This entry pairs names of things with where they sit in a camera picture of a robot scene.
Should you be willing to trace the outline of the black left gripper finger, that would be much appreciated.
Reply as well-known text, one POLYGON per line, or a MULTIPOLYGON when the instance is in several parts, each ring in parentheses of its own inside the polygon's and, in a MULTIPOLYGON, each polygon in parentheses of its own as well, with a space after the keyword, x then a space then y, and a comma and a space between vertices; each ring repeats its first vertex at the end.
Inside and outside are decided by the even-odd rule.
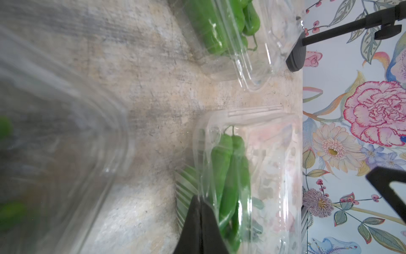
POLYGON ((227 254, 215 214, 198 195, 193 196, 174 254, 227 254))

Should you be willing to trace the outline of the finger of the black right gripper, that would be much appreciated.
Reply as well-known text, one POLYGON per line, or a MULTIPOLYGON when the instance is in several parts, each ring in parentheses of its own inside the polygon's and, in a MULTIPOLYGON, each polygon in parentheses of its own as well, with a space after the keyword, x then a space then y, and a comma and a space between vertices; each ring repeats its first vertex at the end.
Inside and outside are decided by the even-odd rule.
POLYGON ((406 183, 406 172, 385 167, 375 167, 367 175, 367 180, 389 203, 402 222, 406 221, 406 204, 390 187, 392 182, 406 183))

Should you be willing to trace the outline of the clear pepper clamshell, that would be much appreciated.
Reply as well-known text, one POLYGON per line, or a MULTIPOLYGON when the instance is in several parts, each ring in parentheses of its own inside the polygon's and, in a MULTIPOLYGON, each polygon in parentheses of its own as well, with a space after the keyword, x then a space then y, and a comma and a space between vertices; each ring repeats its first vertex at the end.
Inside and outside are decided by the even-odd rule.
POLYGON ((303 33, 303 1, 169 1, 202 71, 217 82, 261 89, 303 33))
POLYGON ((1 253, 80 253, 131 146, 113 93, 1 29, 1 253))
POLYGON ((193 196, 213 210, 228 254, 302 251, 301 127, 278 106, 203 115, 192 165, 176 173, 180 235, 193 196))

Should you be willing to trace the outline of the black microphone stand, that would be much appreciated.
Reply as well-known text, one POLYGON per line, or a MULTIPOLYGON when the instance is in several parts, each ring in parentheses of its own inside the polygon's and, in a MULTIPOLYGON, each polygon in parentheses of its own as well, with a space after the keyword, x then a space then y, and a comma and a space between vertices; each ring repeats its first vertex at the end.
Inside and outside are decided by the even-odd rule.
POLYGON ((291 72, 297 72, 304 67, 306 46, 358 31, 367 32, 364 36, 365 42, 361 44, 361 53, 364 60, 370 63, 380 41, 392 38, 401 32, 402 25, 396 24, 396 21, 406 18, 405 1, 374 1, 373 3, 378 7, 383 6, 384 9, 377 8, 373 13, 364 10, 357 20, 312 36, 307 35, 307 31, 304 30, 285 61, 288 69, 291 72))

